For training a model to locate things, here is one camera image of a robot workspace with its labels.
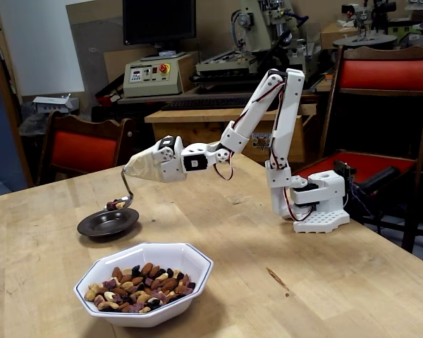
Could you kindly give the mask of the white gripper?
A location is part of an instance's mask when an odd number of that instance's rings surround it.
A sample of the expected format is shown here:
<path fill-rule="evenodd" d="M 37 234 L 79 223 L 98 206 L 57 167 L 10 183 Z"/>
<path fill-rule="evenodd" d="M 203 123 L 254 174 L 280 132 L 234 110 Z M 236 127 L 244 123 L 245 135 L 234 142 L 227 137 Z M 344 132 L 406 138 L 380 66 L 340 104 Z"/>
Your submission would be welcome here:
<path fill-rule="evenodd" d="M 123 168 L 127 176 L 144 180 L 161 180 L 162 182 L 180 182 L 185 180 L 181 162 L 184 149 L 179 136 L 165 136 L 152 149 L 146 149 L 133 155 Z"/>

